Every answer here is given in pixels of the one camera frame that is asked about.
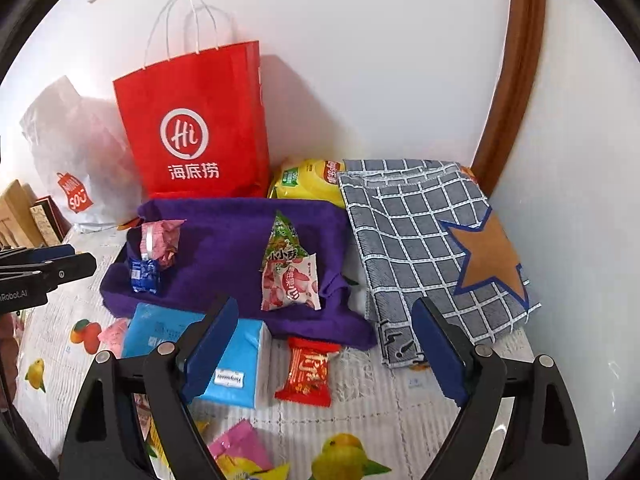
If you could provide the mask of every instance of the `white circle logo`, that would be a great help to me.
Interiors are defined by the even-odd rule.
[[[173,156],[193,160],[207,149],[209,129],[204,119],[193,110],[176,108],[162,119],[160,138]]]

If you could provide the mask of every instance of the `white plastic bag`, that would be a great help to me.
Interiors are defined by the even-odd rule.
[[[90,232],[136,217],[144,192],[115,104],[83,98],[64,76],[36,98],[20,125],[67,220]]]

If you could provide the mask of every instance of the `green label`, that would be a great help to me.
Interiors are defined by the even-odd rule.
[[[287,187],[296,187],[298,185],[298,168],[282,172],[282,185]]]

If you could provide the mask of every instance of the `white wall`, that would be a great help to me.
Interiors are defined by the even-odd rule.
[[[527,335],[558,361],[600,480],[640,430],[640,64],[593,0],[548,0],[545,27],[492,203],[542,294]]]
[[[111,81],[141,67],[167,0],[61,0],[0,86],[0,187],[44,192],[18,121],[68,75],[84,95],[114,99]],[[499,72],[509,0],[206,0],[237,38],[258,39],[271,158],[423,157],[470,163]],[[200,13],[205,44],[212,27]],[[217,14],[225,42],[230,23]],[[176,7],[174,52],[193,47],[188,5]],[[161,59],[158,36],[151,57]]]

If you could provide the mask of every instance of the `bag handle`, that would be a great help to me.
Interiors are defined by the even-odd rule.
[[[176,4],[177,1],[178,0],[169,0],[167,1],[167,3],[164,4],[164,7],[162,7],[162,9],[160,10],[160,13],[158,14],[158,17],[156,18],[156,21],[154,22],[154,26],[151,28],[151,34],[149,34],[149,39],[146,42],[145,59],[143,60],[143,63],[142,63],[143,70],[146,70],[146,58],[148,57],[148,54],[149,54],[149,47],[151,47],[151,40],[154,37],[156,28],[158,28],[158,24],[160,23],[160,18],[162,18],[162,14],[165,11],[166,11],[166,23],[165,23],[166,58],[167,60],[171,59],[171,54],[169,53],[169,16],[171,15],[171,11],[174,8],[174,5]],[[216,19],[213,17],[213,14],[209,9],[209,7],[207,7],[207,4],[204,3],[204,0],[199,0],[199,1],[202,4],[202,6],[207,10],[208,15],[211,18],[211,21],[213,22],[213,29],[216,33],[216,50],[219,50],[220,42],[218,41],[218,26],[216,25]],[[189,3],[191,4],[191,11],[193,12],[193,17],[196,22],[196,54],[199,54],[200,53],[200,23],[198,21],[198,13],[196,12],[196,8],[193,5],[193,0],[189,0]]]

